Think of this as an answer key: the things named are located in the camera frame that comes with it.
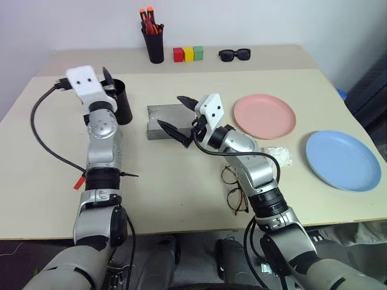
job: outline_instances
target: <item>beige table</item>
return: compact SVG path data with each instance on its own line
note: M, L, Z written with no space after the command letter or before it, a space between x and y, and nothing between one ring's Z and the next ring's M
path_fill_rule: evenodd
M0 238L48 239L72 236L80 192L73 190L79 172L47 154L29 124L35 101L65 70L90 64L100 74L105 65L126 83L133 121L123 126L123 168L140 175L122 179L123 205L138 233L244 228L250 214L234 216L220 180L225 161L186 150L173 140L146 139L147 105L178 103L177 95L196 99L220 93L222 124L235 126L232 109L247 94L266 93L286 101L297 126L279 140L260 146L285 146L293 165L282 169L280 188L304 225L368 221L387 217L387 166L371 139L348 112L335 88L311 57L296 46L256 47L249 62L222 63L218 48L206 48L204 61L152 65L144 50L72 51L52 55L31 79L0 123ZM88 135L82 107L73 92L55 92L39 108L37 129L55 152L84 166ZM339 130L364 142L382 167L378 187L350 193L324 183L309 168L305 143L318 130Z

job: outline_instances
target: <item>eyeglasses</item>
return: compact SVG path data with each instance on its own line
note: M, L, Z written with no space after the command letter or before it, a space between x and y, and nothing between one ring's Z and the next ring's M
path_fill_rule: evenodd
M240 48L235 50L221 50L219 56L222 62L231 62L236 56L239 60L249 60L252 51L248 48Z
M233 214L237 215L238 212L249 212L249 202L243 192L235 172L230 169L230 166L225 166L221 173L221 179L226 184L235 184L236 187L231 189L227 194L227 205L232 209Z

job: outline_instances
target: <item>sunglasses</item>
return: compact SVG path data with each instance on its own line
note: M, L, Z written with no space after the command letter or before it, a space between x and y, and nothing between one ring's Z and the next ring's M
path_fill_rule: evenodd
M221 50L219 56L222 62L231 62L236 56L239 60L249 60L251 56L251 50L248 48L240 48L235 50Z

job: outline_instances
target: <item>green block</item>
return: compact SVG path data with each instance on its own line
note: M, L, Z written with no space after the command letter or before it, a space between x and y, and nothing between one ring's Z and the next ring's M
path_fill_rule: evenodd
M203 60L203 47L193 47L193 51L195 53L193 60Z

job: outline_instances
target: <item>blue object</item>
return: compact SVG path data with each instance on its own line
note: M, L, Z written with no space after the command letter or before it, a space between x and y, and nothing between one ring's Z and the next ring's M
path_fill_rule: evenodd
M337 92L340 94L340 96L341 96L341 98L343 99L343 101L345 101L346 98L348 97L348 96L346 95L346 92L343 91L342 89L337 89Z
M338 131L319 131L307 142L307 160L326 183L349 192L376 187L382 171L375 155L358 139Z

